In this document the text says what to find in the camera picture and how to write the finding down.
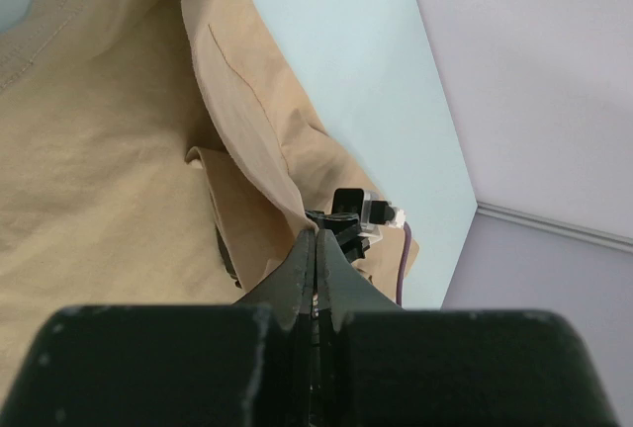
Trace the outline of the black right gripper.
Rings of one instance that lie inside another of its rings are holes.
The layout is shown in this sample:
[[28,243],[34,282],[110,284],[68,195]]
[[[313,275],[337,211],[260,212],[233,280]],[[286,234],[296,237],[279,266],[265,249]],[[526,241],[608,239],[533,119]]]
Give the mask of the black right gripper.
[[325,214],[320,211],[306,211],[306,217],[319,229],[327,229],[333,233],[348,262],[365,258],[370,242],[361,235],[360,216],[357,213]]

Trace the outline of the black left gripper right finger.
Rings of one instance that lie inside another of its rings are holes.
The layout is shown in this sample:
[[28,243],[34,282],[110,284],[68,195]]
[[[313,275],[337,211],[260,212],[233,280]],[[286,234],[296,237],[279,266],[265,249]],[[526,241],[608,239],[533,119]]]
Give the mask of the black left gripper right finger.
[[543,310],[406,310],[316,238],[328,426],[615,426],[583,338]]

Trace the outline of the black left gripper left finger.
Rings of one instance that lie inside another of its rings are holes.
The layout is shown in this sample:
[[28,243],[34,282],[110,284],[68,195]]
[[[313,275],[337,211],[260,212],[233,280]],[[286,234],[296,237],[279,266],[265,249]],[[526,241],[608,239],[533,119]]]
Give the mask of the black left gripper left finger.
[[5,426],[306,426],[316,236],[229,305],[70,305],[38,331]]

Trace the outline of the beige t shirt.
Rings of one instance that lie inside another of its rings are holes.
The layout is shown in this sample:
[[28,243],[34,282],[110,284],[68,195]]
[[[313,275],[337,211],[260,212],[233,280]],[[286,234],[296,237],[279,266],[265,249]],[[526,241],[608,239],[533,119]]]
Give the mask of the beige t shirt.
[[85,304],[228,304],[340,188],[252,0],[34,0],[1,36],[1,387]]

